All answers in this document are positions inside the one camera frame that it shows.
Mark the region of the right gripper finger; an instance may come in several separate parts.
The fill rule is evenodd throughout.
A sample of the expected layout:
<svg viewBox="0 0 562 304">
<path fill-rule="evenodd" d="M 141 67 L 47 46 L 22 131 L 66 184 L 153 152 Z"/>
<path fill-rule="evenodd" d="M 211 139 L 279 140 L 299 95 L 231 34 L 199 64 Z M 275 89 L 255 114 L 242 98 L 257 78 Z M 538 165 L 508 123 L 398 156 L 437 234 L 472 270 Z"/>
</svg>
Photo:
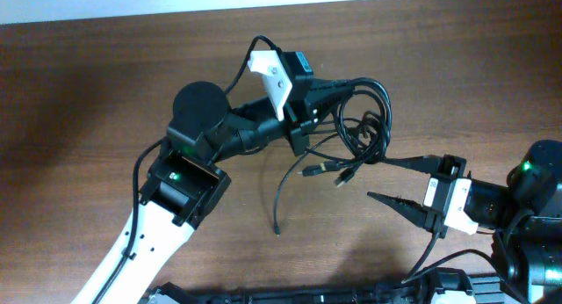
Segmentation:
<svg viewBox="0 0 562 304">
<path fill-rule="evenodd" d="M 426 228 L 425 221 L 428 212 L 423 209 L 422 205 L 412 200 L 402 199 L 400 197 L 391 197 L 377 192 L 367 192 L 367 195 L 380 203 L 389 206 L 396 213 L 407 219 L 418 228 Z"/>
<path fill-rule="evenodd" d="M 383 163 L 401 167 L 407 170 L 414 170 L 425 174 L 437 173 L 442 163 L 441 156 L 426 155 L 408 158 L 388 158 L 382 160 Z"/>
</svg>

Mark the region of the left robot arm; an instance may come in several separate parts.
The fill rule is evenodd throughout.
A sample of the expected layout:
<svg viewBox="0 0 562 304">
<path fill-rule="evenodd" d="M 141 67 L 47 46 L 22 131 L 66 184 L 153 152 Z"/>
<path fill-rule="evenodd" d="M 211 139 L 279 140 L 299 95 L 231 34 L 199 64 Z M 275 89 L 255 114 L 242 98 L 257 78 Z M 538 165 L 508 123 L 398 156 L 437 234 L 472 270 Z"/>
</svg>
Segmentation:
<svg viewBox="0 0 562 304">
<path fill-rule="evenodd" d="M 264 97 L 232 107 L 216 84 L 199 81 L 174 99 L 145 183 L 133 177 L 133 210 L 76 303 L 135 303 L 216 207 L 231 183 L 217 164 L 288 140 L 302 155 L 308 136 L 353 92 L 348 81 L 311 80 L 274 106 Z"/>
</svg>

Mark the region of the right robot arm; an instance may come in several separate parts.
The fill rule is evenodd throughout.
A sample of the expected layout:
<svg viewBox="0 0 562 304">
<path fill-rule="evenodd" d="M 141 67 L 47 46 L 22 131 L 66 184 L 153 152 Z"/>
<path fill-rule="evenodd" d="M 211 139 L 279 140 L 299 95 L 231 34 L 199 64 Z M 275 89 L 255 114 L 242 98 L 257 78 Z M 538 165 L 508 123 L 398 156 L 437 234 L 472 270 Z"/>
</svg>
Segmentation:
<svg viewBox="0 0 562 304">
<path fill-rule="evenodd" d="M 370 192 L 432 234 L 427 251 L 448 229 L 493 232 L 487 262 L 508 294 L 526 303 L 561 301 L 561 143 L 533 143 L 504 185 L 478 180 L 459 156 L 417 156 L 385 163 L 429 175 L 421 204 Z"/>
</svg>

